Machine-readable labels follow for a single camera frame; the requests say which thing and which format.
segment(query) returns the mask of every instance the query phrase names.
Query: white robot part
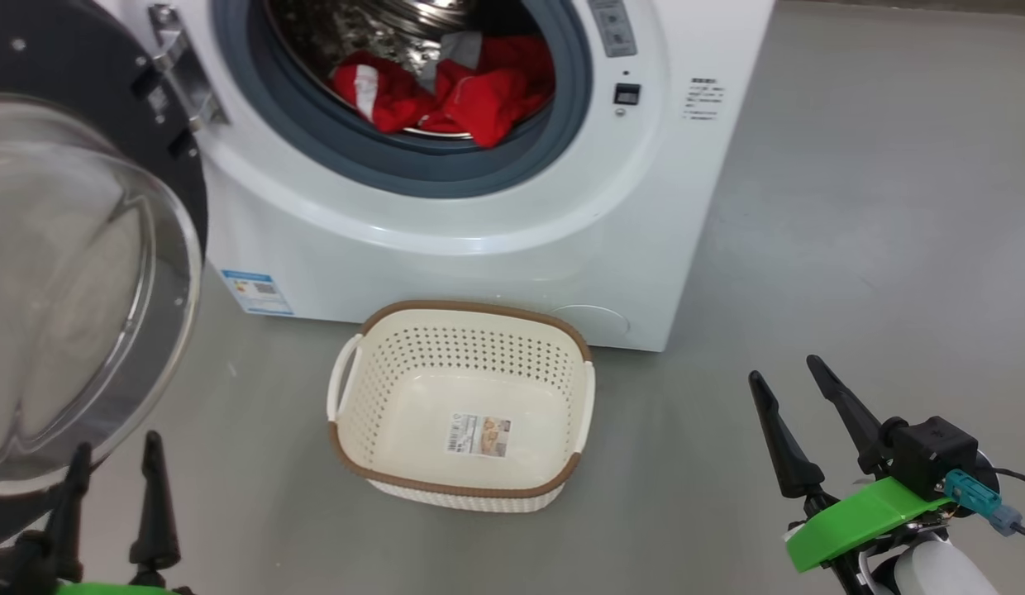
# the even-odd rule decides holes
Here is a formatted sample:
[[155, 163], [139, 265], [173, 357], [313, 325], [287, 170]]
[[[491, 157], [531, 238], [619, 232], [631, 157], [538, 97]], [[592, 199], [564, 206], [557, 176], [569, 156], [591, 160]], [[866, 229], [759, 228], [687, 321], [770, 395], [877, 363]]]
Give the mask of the white robot part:
[[921, 542], [895, 564], [902, 595], [997, 595], [966, 554], [949, 542]]

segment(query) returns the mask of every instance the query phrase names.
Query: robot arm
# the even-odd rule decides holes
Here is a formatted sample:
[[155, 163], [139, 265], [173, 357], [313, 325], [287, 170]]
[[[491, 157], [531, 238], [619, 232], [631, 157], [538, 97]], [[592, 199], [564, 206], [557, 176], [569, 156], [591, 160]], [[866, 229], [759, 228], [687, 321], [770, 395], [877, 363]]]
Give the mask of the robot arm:
[[[89, 444], [80, 444], [59, 486], [46, 530], [27, 530], [16, 543], [0, 549], [0, 595], [157, 595], [164, 593], [162, 569], [181, 558], [175, 530], [164, 444], [156, 432], [146, 435], [141, 474], [146, 501], [138, 540], [130, 547], [137, 573], [129, 585], [82, 584], [79, 561], [79, 505], [90, 485]], [[169, 593], [192, 595], [180, 587]]]
[[[796, 569], [829, 568], [850, 595], [996, 594], [946, 531], [952, 517], [978, 512], [1002, 534], [1025, 534], [1019, 513], [1001, 505], [996, 472], [978, 441], [941, 418], [879, 423], [822, 359], [811, 355], [807, 364], [852, 437], [861, 471], [876, 481], [845, 501], [827, 494], [825, 474], [784, 425], [769, 385], [750, 373], [780, 492], [804, 499], [807, 520], [785, 536]], [[901, 549], [870, 569], [870, 558]]]

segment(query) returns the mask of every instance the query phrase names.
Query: basket handle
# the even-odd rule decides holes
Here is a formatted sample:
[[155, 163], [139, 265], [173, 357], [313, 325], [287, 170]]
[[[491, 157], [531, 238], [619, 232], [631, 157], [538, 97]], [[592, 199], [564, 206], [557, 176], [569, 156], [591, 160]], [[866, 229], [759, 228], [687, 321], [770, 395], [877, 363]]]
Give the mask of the basket handle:
[[341, 388], [339, 385], [343, 381], [343, 370], [347, 368], [351, 355], [355, 354], [355, 350], [358, 348], [358, 343], [361, 340], [361, 332], [352, 336], [350, 342], [343, 345], [342, 350], [339, 350], [339, 355], [335, 357], [335, 365], [332, 365], [332, 375], [328, 378], [328, 399], [325, 402], [325, 413], [328, 414], [328, 421], [330, 422], [335, 422], [339, 418], [339, 412], [343, 410], [343, 404], [346, 403], [346, 399], [341, 398], [341, 391], [339, 391]]
[[597, 392], [597, 375], [592, 362], [585, 362], [585, 402], [582, 406], [582, 422], [579, 423], [579, 434], [575, 441], [575, 451], [585, 448], [585, 437], [589, 436], [589, 423], [592, 421], [592, 402]]

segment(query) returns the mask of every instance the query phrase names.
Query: green mount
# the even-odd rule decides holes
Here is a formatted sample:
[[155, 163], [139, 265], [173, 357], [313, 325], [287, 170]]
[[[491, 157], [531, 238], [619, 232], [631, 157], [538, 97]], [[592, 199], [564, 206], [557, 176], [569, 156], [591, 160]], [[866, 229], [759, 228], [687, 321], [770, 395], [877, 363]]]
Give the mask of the green mount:
[[60, 585], [56, 595], [172, 595], [172, 592], [159, 587], [79, 583], [75, 585]]
[[797, 571], [808, 571], [948, 502], [925, 502], [895, 479], [879, 479], [811, 517], [788, 539], [788, 556]]

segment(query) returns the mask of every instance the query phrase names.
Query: power button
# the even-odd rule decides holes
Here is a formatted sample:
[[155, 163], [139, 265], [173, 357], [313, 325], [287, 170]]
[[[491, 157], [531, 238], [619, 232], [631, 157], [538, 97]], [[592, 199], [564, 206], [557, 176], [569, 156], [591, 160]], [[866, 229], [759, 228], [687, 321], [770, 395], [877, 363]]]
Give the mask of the power button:
[[642, 97], [641, 84], [616, 83], [615, 105], [636, 106]]

